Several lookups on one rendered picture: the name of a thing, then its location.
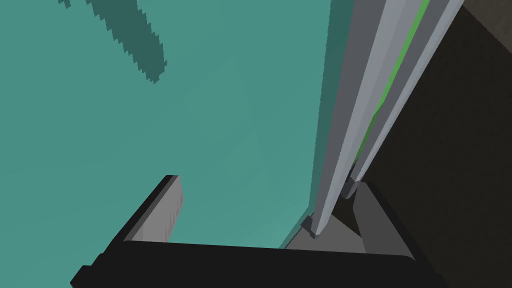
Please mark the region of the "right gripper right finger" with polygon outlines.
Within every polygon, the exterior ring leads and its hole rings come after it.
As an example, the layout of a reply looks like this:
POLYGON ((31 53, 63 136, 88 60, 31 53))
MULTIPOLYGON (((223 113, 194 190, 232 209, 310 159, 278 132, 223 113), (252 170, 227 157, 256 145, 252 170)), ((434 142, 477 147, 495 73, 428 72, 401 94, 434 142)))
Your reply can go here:
POLYGON ((367 253, 417 259, 400 219, 375 185, 358 182, 353 197, 352 209, 367 253))

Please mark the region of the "green door leaf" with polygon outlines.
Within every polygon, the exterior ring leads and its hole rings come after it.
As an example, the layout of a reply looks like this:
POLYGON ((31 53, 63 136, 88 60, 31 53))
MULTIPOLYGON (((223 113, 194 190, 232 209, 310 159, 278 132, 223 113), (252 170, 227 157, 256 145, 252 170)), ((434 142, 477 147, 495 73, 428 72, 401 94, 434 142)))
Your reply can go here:
POLYGON ((390 41, 384 62, 379 70, 379 75, 372 88, 372 98, 369 102, 370 109, 365 114, 371 116, 370 121, 361 124, 363 137, 360 139, 358 151, 354 157, 355 164, 362 163, 366 157, 363 152, 366 147, 373 145, 369 140, 372 130, 375 130, 376 119, 380 114, 381 107, 395 80, 399 68, 404 60, 411 41, 417 32, 421 19, 429 5, 430 0, 389 0, 393 2, 404 2, 400 18, 395 25, 392 40, 390 41))

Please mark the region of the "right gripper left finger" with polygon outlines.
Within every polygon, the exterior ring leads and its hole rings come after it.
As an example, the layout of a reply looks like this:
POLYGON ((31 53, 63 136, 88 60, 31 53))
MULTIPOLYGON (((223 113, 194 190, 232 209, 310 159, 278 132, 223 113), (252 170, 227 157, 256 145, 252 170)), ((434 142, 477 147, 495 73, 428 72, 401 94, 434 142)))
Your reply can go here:
POLYGON ((183 204, 180 177, 168 174, 115 235, 115 242, 169 242, 183 204))

